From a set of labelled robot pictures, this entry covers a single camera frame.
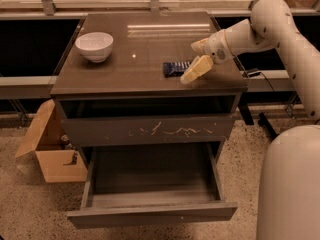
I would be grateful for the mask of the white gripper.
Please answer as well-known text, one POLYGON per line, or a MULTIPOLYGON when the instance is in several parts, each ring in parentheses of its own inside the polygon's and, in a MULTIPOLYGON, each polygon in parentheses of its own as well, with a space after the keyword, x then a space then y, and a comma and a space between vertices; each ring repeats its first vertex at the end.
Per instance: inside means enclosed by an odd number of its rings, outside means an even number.
POLYGON ((229 49, 224 30, 212 34, 208 39, 204 38, 193 42, 191 48, 196 54, 202 56, 195 57, 191 65, 180 77, 182 84, 189 84, 206 74, 212 69, 213 62, 215 64, 223 64, 234 58, 229 49))

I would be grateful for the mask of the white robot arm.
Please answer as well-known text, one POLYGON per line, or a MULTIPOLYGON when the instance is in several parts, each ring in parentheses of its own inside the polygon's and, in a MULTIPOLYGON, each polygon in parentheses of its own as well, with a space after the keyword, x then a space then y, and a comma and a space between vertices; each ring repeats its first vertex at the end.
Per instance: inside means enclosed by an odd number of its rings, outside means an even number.
MULTIPOLYGON (((284 0, 259 0, 248 20, 191 44, 197 53, 181 82, 189 84, 243 53, 274 48, 308 116, 320 119, 320 53, 297 29, 284 0)), ((278 135, 265 155, 257 240, 320 240, 320 125, 278 135)))

